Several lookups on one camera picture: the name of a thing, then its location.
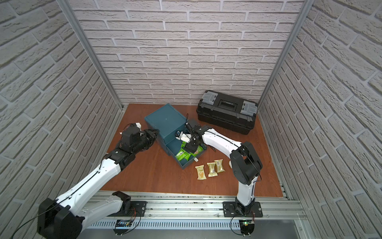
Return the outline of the teal drawer cabinet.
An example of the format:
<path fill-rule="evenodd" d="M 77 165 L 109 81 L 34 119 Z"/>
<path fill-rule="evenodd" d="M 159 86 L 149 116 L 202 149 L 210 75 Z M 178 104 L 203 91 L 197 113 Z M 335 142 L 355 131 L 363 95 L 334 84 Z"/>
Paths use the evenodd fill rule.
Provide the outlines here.
<path fill-rule="evenodd" d="M 182 141 L 176 139 L 176 132 L 186 130 L 186 117 L 172 105 L 166 104 L 144 119 L 150 129 L 159 131 L 156 139 L 159 145 L 169 156 L 175 158 L 182 145 Z"/>

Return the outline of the yellow cookie packet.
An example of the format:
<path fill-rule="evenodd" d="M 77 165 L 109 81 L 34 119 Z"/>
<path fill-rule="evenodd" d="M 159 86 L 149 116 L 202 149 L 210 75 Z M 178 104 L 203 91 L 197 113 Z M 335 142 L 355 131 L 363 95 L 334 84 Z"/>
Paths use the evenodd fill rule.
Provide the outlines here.
<path fill-rule="evenodd" d="M 206 177 L 206 174 L 205 174 L 205 166 L 204 165 L 200 165 L 200 166 L 196 166 L 195 168 L 197 170 L 198 180 L 206 180 L 207 177 Z"/>
<path fill-rule="evenodd" d="M 222 173 L 225 171 L 224 167 L 223 167 L 223 159 L 218 159 L 218 160 L 215 160 L 215 165 L 216 165 L 216 172 L 217 173 Z"/>
<path fill-rule="evenodd" d="M 209 163 L 207 163 L 207 165 L 209 167 L 208 177 L 216 177 L 216 176 L 218 176 L 218 173 L 215 170 L 216 163 L 215 162 L 209 162 Z"/>

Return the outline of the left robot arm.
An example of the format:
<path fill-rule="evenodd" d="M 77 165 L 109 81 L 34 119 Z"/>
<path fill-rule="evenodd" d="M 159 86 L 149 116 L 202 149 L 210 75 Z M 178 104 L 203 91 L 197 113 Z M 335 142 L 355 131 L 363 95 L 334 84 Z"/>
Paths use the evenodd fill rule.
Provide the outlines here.
<path fill-rule="evenodd" d="M 93 223 L 109 216 L 136 217 L 131 197 L 121 191 L 89 207 L 87 202 L 112 178 L 122 172 L 137 153 L 148 150 L 159 130 L 141 129 L 130 124 L 122 133 L 114 150 L 107 154 L 92 172 L 56 199 L 45 199 L 38 209 L 37 232 L 46 239 L 76 239 Z"/>

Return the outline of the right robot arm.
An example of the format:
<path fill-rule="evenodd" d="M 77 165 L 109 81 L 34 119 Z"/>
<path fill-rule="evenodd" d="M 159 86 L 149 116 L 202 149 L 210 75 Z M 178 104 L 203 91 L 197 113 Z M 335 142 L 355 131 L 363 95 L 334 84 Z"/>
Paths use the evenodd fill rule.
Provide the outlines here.
<path fill-rule="evenodd" d="M 247 215 L 255 202 L 254 189 L 256 182 L 261 180 L 263 164 L 252 143 L 239 142 L 230 139 L 215 129 L 205 125 L 185 123 L 191 139 L 191 146 L 206 144 L 226 155 L 231 162 L 235 178 L 238 180 L 238 193 L 235 198 L 236 211 Z"/>

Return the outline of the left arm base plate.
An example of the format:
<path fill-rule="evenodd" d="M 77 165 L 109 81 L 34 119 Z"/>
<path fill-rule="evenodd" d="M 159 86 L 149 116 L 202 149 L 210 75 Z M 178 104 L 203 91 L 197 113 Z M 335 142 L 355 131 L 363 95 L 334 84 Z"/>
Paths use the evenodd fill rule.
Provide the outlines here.
<path fill-rule="evenodd" d="M 121 209 L 113 214 L 108 215 L 109 217 L 132 217 L 136 213 L 136 217 L 143 217 L 145 215 L 145 210 L 147 206 L 147 201 L 130 201 L 127 204 L 123 204 Z"/>

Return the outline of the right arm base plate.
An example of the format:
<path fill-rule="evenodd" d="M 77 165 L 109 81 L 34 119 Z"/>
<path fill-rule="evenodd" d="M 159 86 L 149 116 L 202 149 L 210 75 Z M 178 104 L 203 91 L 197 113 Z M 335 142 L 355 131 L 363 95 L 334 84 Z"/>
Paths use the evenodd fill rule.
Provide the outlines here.
<path fill-rule="evenodd" d="M 243 217 L 255 217 L 262 218 L 263 211 L 261 204 L 259 202 L 253 201 L 247 206 L 243 206 L 240 202 L 223 202 L 223 213 L 227 218 L 232 218 L 234 216 Z"/>

